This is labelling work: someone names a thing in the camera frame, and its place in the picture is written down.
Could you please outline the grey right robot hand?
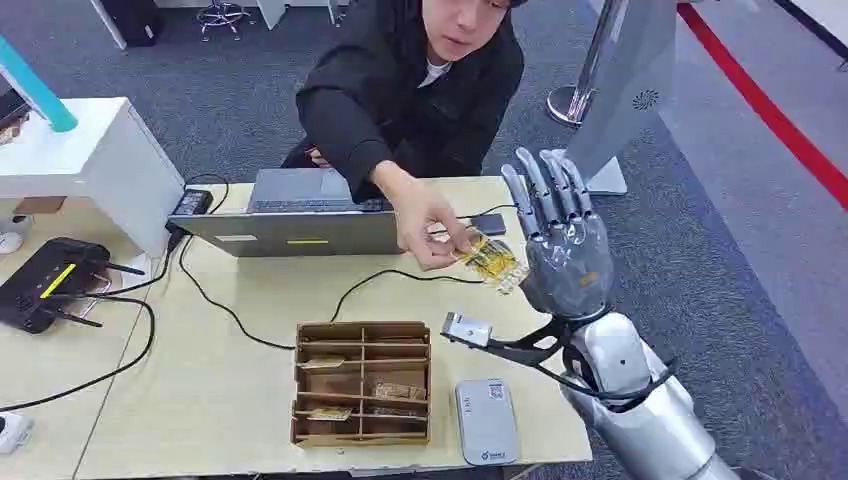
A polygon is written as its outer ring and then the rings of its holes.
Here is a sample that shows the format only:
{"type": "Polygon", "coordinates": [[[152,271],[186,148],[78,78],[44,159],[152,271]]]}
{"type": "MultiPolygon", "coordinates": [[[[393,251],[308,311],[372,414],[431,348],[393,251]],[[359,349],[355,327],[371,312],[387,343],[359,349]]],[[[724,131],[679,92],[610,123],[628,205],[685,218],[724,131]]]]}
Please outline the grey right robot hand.
{"type": "Polygon", "coordinates": [[[523,230],[529,273],[520,288],[537,311],[588,321],[610,308],[614,265],[607,228],[563,149],[515,150],[506,182],[523,230]]]}

